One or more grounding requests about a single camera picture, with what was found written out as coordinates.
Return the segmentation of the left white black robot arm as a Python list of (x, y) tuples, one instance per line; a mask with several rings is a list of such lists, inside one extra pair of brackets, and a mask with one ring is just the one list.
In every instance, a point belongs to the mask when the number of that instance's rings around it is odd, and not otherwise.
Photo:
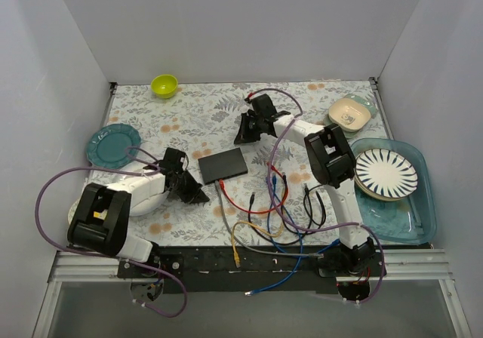
[(161, 260), (152, 253), (155, 244), (128, 232), (131, 217), (160, 207), (171, 194), (186, 204), (209, 201), (202, 185), (184, 167), (187, 155), (168, 147), (163, 159), (131, 172), (116, 183), (88, 184), (69, 222), (69, 243), (109, 257), (134, 261), (146, 278), (155, 276)]

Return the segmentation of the black network switch box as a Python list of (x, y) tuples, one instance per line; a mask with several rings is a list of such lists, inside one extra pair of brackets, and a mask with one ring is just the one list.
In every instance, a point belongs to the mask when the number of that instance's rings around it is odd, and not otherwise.
[(205, 185), (244, 175), (248, 166), (240, 148), (209, 155), (198, 160)]

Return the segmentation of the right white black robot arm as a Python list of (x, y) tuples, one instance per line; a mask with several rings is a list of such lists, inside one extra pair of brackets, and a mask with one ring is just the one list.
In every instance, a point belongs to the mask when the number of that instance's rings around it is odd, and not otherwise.
[(271, 171), (278, 145), (283, 139), (305, 148), (314, 178), (323, 185), (331, 200), (337, 219), (340, 245), (331, 259), (336, 270), (349, 275), (363, 273), (376, 253), (374, 238), (363, 226), (355, 196), (355, 156), (338, 124), (321, 126), (287, 111), (277, 111), (268, 88), (248, 95), (251, 108), (241, 115), (241, 126), (235, 144), (254, 143), (262, 134), (276, 138), (269, 155), (267, 170)]

